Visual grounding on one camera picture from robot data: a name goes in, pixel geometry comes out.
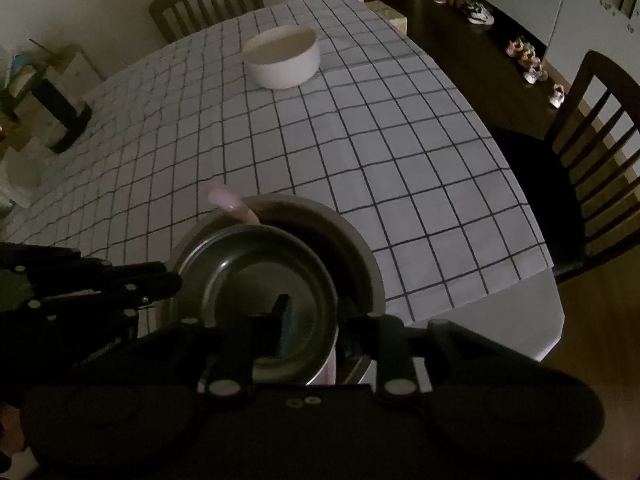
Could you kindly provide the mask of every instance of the pink handle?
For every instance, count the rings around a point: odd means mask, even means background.
[[[212,180],[207,198],[214,206],[223,209],[229,216],[239,222],[248,225],[260,225],[260,220],[256,214],[224,184]]]

